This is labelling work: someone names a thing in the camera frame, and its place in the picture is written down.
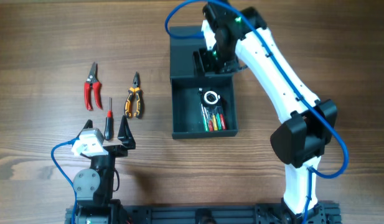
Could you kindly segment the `orange black pliers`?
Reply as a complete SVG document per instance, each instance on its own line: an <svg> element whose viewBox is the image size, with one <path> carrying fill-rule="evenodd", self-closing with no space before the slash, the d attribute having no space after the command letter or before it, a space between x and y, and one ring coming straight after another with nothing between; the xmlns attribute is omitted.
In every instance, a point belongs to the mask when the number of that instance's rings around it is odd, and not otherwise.
<svg viewBox="0 0 384 224"><path fill-rule="evenodd" d="M140 75L139 72L136 72L133 78L132 87L128 90L128 96L124 104L124 115L127 118L132 118L133 116L138 119L142 118L144 112L142 93L143 91L140 87ZM136 100L136 111L133 113L132 105L134 100Z"/></svg>

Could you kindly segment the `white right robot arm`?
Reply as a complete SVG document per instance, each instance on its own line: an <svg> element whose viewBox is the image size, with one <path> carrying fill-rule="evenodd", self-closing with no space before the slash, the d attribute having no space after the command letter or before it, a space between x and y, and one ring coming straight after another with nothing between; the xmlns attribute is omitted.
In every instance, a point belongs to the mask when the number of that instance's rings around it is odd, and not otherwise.
<svg viewBox="0 0 384 224"><path fill-rule="evenodd" d="M271 100L280 127L271 135L274 153L285 165L285 212L294 219L310 216L318 203L316 178L340 175L317 170L325 146L332 138L337 108L321 101L303 84L276 46L258 11L236 10L227 1L209 1L203 9L204 37L210 61L223 70L240 59L252 71Z"/></svg>

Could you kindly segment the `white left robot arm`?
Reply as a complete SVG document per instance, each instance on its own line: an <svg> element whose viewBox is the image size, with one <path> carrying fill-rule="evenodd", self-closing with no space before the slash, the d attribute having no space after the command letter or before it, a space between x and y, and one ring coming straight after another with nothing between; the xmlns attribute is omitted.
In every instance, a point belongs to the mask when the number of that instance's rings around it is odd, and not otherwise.
<svg viewBox="0 0 384 224"><path fill-rule="evenodd" d="M114 181L119 180L115 168L118 157L126 157L128 151L136 148L136 142L128 125L129 104L133 95L140 100L139 73L134 76L135 86L129 90L124 104L124 115L118 131L120 144L104 146L105 140L113 136L112 106L106 117L105 131L93 127L93 121L88 120L78 136L72 142L72 152L90 160L90 167L77 173L70 182L75 192L74 206L67 211L66 223L132 223L132 216L127 212L121 201L113 198L113 193L119 188L114 187Z"/></svg>

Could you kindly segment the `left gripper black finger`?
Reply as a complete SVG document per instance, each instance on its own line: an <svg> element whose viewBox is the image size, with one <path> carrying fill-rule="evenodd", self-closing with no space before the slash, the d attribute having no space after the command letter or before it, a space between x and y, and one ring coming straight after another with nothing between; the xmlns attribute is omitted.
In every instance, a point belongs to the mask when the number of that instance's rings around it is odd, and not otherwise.
<svg viewBox="0 0 384 224"><path fill-rule="evenodd" d="M84 125L84 127L82 128L82 130L79 132L79 134L77 135L77 139L79 138L79 136L81 135L81 132L84 130L84 129L90 129L93 127L93 121L88 119Z"/></svg>
<svg viewBox="0 0 384 224"><path fill-rule="evenodd" d="M128 119L125 115L123 115L121 118L119 130L118 130L118 140L121 142L122 146L126 150L136 148L136 142L133 138L133 135L128 125Z"/></svg>

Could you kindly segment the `clear plastic screwdriver case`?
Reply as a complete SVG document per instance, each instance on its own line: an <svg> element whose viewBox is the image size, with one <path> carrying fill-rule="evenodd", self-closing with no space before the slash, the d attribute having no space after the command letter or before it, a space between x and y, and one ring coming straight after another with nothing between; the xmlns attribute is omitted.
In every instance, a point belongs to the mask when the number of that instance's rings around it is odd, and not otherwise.
<svg viewBox="0 0 384 224"><path fill-rule="evenodd" d="M208 107L200 105L205 132L223 131L227 129L225 115L221 105Z"/></svg>

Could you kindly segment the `black round tape measure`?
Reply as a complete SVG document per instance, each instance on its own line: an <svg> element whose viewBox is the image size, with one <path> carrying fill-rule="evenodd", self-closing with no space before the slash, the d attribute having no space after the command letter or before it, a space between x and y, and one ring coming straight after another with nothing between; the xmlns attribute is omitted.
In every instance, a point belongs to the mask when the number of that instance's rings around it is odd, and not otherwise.
<svg viewBox="0 0 384 224"><path fill-rule="evenodd" d="M215 91L205 91L203 88L199 88L198 94L200 96L200 102L204 107L213 107L220 104L220 95Z"/></svg>

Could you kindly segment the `black red screwdriver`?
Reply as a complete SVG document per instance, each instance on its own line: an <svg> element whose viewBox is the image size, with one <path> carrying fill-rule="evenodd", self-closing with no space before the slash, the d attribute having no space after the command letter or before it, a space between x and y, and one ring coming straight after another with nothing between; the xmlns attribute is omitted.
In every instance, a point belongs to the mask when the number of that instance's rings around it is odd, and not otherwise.
<svg viewBox="0 0 384 224"><path fill-rule="evenodd" d="M106 115L105 132L104 137L107 141L111 140L114 135L113 129L113 112L112 112L112 97L109 97L109 110Z"/></svg>

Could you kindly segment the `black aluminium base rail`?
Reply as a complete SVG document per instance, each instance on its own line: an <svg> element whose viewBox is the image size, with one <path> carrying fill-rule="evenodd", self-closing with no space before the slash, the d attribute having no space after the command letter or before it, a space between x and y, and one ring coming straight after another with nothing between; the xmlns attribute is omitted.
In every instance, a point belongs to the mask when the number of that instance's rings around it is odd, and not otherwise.
<svg viewBox="0 0 384 224"><path fill-rule="evenodd" d="M302 223L303 215L294 221L291 215L281 213L278 203L259 203L239 206L208 207L150 207L125 206L118 215L108 208L102 212L79 211L76 223Z"/></svg>

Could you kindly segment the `red handled pruning shears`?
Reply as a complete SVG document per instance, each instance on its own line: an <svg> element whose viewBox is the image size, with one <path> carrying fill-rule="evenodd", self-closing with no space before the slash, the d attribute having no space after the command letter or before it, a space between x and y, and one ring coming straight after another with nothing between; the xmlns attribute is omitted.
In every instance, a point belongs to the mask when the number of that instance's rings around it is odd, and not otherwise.
<svg viewBox="0 0 384 224"><path fill-rule="evenodd" d="M88 111L91 111L93 109L91 105L91 92L93 91L95 104L99 109L103 109L102 103L101 103L101 82L97 79L98 74L98 64L96 62L92 63L90 72L88 74L87 80L84 83L83 86L83 93L84 93L84 102L85 107Z"/></svg>

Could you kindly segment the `dark green box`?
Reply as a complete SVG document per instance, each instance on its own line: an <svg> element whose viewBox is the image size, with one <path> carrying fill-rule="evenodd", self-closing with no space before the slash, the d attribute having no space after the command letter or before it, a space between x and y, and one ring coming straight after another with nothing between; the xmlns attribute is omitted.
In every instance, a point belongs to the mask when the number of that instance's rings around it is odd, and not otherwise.
<svg viewBox="0 0 384 224"><path fill-rule="evenodd" d="M206 49L203 39L170 38L173 139L231 137L238 133L233 74L205 72L195 76L193 52ZM227 129L205 132L200 110L199 88L220 95Z"/></svg>

